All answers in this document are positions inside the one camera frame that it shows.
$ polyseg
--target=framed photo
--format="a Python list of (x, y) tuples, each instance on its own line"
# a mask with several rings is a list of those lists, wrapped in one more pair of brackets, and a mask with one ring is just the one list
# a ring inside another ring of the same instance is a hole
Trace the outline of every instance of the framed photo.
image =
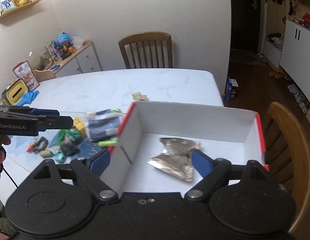
[(15, 8), (15, 4), (12, 0), (0, 0), (0, 6), (3, 12), (7, 12)]

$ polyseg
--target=blue globe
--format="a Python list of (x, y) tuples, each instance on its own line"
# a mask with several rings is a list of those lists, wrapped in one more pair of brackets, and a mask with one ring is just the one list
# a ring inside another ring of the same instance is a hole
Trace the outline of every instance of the blue globe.
[(71, 38), (68, 36), (68, 34), (63, 33), (58, 36), (57, 38), (57, 45), (58, 47), (63, 46), (63, 43), (67, 43), (68, 45), (71, 43)]

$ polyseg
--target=orange slipper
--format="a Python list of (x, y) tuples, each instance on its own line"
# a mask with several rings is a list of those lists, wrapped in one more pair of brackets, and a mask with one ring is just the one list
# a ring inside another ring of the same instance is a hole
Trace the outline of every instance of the orange slipper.
[(274, 75), (274, 78), (275, 79), (279, 79), (279, 78), (282, 78), (284, 75), (280, 72), (278, 72), (277, 74)]
[(275, 70), (271, 70), (269, 73), (268, 73), (268, 76), (270, 76), (270, 77), (273, 77), (274, 75), (276, 75), (277, 74), (277, 71), (275, 71)]

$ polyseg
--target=crumpled wrapper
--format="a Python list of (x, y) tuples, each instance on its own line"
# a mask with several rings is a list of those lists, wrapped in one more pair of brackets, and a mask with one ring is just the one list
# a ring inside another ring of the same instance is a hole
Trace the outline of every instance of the crumpled wrapper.
[(164, 150), (147, 163), (176, 178), (192, 181), (194, 167), (191, 153), (200, 148), (200, 142), (181, 138), (160, 138), (159, 141), (164, 145)]

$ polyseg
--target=black cable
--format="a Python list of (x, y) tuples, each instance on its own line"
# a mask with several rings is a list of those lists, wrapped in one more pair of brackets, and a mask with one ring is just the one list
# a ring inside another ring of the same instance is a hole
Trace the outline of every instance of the black cable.
[(11, 181), (14, 183), (14, 185), (16, 186), (16, 188), (18, 188), (17, 184), (16, 184), (15, 181), (12, 179), (12, 177), (8, 174), (8, 172), (4, 169), (4, 167), (3, 167), (3, 171), (5, 171), (5, 173), (6, 173), (7, 176), (11, 179)]

